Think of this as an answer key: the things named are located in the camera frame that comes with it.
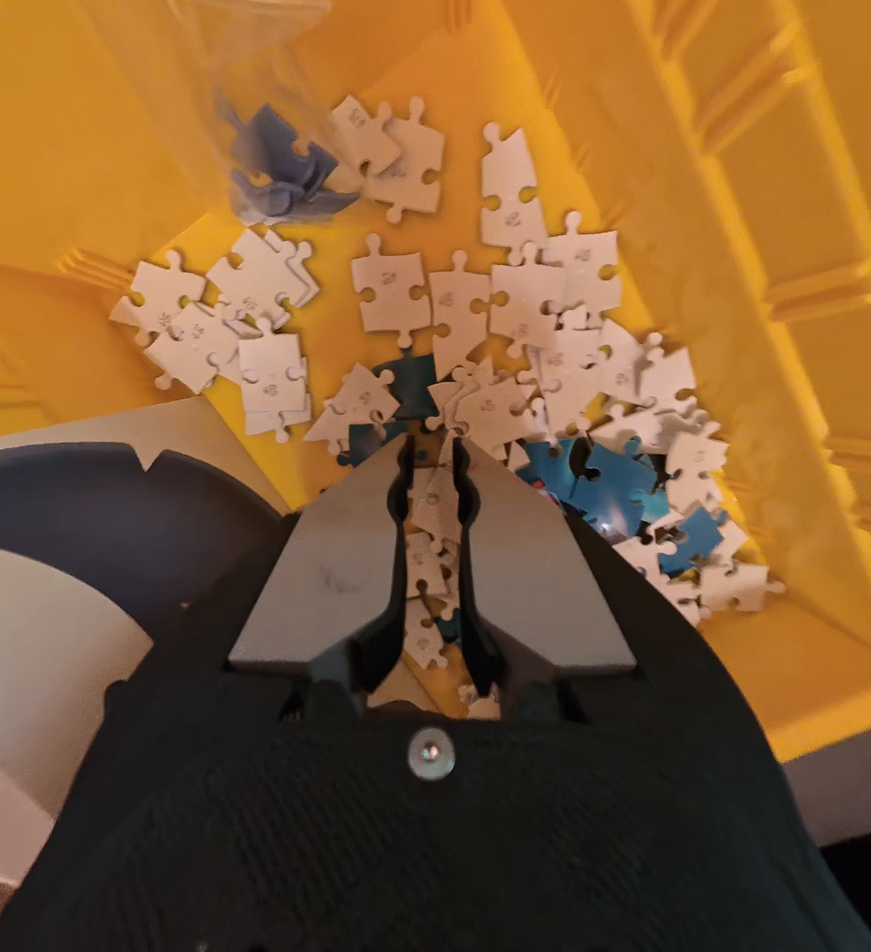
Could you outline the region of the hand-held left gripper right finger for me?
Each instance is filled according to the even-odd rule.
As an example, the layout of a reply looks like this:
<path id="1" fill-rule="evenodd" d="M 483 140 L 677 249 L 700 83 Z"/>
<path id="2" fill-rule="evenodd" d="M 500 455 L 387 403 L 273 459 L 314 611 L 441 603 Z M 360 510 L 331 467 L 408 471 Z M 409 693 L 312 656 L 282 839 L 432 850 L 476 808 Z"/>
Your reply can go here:
<path id="1" fill-rule="evenodd" d="M 556 505 L 467 439 L 453 441 L 463 658 L 481 697 L 633 671 L 635 660 Z"/>

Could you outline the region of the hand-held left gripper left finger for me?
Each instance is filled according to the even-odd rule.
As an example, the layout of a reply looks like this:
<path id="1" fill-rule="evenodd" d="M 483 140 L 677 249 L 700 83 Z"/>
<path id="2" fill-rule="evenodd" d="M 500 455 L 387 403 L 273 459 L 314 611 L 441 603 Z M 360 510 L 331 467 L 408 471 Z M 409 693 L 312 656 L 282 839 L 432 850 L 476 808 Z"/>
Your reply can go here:
<path id="1" fill-rule="evenodd" d="M 229 655 L 236 670 L 373 693 L 400 659 L 415 438 L 398 435 L 299 512 Z"/>

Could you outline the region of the white puzzle piece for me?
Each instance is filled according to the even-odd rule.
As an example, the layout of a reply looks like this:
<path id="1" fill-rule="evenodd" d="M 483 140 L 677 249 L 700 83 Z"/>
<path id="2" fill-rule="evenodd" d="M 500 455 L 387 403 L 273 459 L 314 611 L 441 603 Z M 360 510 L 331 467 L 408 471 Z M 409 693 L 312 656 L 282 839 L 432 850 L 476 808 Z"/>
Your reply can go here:
<path id="1" fill-rule="evenodd" d="M 436 466 L 416 468 L 409 489 L 409 522 L 429 537 L 434 554 L 456 556 L 461 545 L 462 525 L 453 470 L 456 441 L 457 435 L 451 430 L 443 441 Z"/>

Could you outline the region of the pile of puzzle pieces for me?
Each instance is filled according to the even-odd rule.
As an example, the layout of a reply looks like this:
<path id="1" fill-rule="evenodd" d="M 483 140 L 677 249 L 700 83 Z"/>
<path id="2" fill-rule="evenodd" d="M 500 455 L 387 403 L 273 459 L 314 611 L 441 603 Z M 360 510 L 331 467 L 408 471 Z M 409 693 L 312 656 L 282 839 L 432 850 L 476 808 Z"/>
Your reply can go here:
<path id="1" fill-rule="evenodd" d="M 353 259 L 362 327 L 395 334 L 400 358 L 344 376 L 305 440 L 326 443 L 355 468 L 419 422 L 442 444 L 453 430 L 505 464 L 561 511 L 608 539 L 637 573 L 690 624 L 715 612 L 759 612 L 785 592 L 766 565 L 743 562 L 748 538 L 720 506 L 715 473 L 728 446 L 697 404 L 690 352 L 667 351 L 661 334 L 643 340 L 609 313 L 620 306 L 616 232 L 581 232 L 570 211 L 549 240 L 522 129 L 502 138 L 484 129 L 485 208 L 481 237 L 509 251 L 488 273 L 427 273 L 419 252 L 385 254 L 366 239 Z M 284 330 L 288 306 L 301 308 L 319 286 L 311 245 L 275 230 L 247 229 L 205 275 L 142 261 L 130 294 L 109 318 L 161 371 L 194 394 L 225 377 L 241 390 L 248 435 L 311 421 L 306 360 Z M 419 670 L 445 669 L 461 645 L 458 555 L 434 554 L 429 537 L 406 534 L 407 604 L 403 651 Z"/>

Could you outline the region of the yellow plastic bin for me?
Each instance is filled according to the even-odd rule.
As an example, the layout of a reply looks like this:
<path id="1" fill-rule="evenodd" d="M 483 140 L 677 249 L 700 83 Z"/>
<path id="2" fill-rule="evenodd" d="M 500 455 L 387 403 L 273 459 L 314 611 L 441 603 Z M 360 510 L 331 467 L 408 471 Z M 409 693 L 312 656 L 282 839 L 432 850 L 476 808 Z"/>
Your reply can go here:
<path id="1" fill-rule="evenodd" d="M 376 232 L 429 272 L 488 271 L 483 127 L 522 129 L 551 235 L 617 232 L 632 335 L 691 352 L 730 452 L 724 505 L 785 584 L 704 636 L 782 761 L 871 729 L 871 2 L 0 2 L 0 435 L 185 397 L 109 312 L 139 262 L 205 274 L 243 230 L 215 106 L 303 137 L 354 97 L 445 137 L 437 213 L 360 201 L 309 241 L 287 328 L 312 419 L 366 334 Z"/>

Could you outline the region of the white blue printed cardboard box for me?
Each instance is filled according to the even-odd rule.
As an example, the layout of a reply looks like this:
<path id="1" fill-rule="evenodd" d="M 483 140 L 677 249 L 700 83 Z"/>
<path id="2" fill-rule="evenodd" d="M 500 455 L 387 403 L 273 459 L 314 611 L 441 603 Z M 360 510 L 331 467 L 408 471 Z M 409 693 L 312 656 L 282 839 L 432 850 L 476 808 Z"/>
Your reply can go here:
<path id="1" fill-rule="evenodd" d="M 127 677 L 289 506 L 205 398 L 0 437 L 0 771 L 56 815 Z"/>

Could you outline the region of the clear plastic bag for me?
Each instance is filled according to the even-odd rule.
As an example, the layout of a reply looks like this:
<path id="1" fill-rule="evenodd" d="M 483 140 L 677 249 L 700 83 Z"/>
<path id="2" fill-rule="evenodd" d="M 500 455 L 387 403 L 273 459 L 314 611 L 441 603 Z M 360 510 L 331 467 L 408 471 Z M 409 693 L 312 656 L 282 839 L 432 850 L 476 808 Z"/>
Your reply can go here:
<path id="1" fill-rule="evenodd" d="M 299 42 L 332 2 L 169 2 L 198 114 L 247 225 L 328 222 L 361 198 Z"/>

